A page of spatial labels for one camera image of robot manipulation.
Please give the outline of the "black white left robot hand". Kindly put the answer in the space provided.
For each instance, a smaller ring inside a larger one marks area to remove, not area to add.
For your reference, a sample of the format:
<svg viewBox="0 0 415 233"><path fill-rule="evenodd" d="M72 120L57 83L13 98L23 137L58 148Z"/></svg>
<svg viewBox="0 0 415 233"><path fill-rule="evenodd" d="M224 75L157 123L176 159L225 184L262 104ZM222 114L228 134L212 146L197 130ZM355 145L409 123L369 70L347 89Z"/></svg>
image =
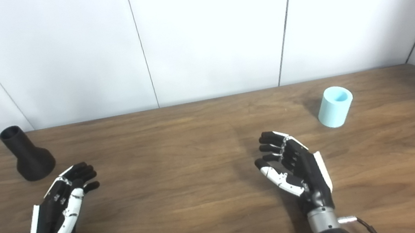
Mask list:
<svg viewBox="0 0 415 233"><path fill-rule="evenodd" d="M63 171L33 206L30 233L78 233L77 222L86 194L100 186L94 167L85 162Z"/></svg>

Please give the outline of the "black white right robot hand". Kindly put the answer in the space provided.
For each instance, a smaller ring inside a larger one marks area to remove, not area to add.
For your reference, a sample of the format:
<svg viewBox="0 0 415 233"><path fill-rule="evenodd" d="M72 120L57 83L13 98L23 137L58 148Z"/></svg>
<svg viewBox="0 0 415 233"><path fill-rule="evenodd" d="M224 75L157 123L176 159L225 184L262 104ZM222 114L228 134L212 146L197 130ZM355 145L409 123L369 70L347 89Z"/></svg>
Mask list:
<svg viewBox="0 0 415 233"><path fill-rule="evenodd" d="M319 152L310 150L295 137L277 131L262 132L259 150L263 157L254 164L278 188L299 198L303 213L336 206L332 181Z"/></svg>

